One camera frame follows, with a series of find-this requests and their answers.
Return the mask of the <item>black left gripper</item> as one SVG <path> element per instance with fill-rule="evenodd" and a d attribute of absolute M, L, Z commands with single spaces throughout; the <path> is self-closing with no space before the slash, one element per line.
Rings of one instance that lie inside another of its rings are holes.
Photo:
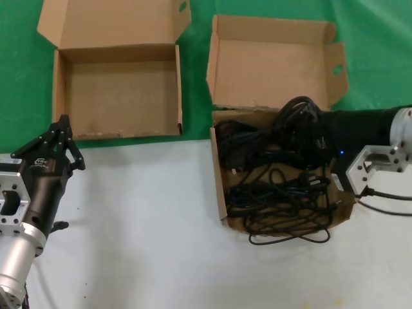
<path fill-rule="evenodd" d="M 72 162 L 66 156 L 67 150 Z M 72 171 L 86 168 L 73 140 L 69 116 L 61 115 L 48 130 L 14 151 L 12 158 L 22 158 L 30 175 L 30 204 L 23 221 L 48 237 Z"/>

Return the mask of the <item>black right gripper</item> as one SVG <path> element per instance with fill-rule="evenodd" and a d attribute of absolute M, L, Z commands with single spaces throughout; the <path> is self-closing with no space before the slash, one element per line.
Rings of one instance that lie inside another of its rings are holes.
<path fill-rule="evenodd" d="M 398 108 L 329 111 L 319 117 L 331 158 L 355 157 L 366 145 L 390 145 L 390 130 Z"/>

